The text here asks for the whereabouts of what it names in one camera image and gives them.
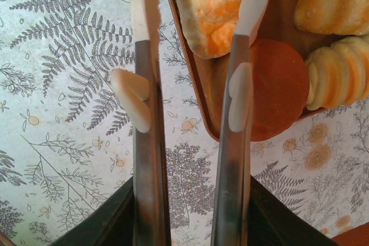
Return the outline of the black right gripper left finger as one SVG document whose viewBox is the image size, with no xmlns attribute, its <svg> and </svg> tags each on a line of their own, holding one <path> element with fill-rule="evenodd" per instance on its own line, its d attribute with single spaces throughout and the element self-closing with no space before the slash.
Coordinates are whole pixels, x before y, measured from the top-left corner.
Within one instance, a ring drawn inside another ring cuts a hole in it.
<svg viewBox="0 0 369 246">
<path fill-rule="evenodd" d="M 86 220 L 53 242 L 53 245 L 131 246 L 133 223 L 133 179 L 129 179 Z"/>
</svg>

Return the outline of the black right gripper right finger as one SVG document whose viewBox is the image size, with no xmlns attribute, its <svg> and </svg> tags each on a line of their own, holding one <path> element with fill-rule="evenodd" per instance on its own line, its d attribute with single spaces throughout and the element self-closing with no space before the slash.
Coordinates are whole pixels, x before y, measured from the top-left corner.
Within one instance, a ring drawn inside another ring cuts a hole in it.
<svg viewBox="0 0 369 246">
<path fill-rule="evenodd" d="M 335 246 L 336 243 L 291 212 L 252 177 L 248 245 Z"/>
</svg>

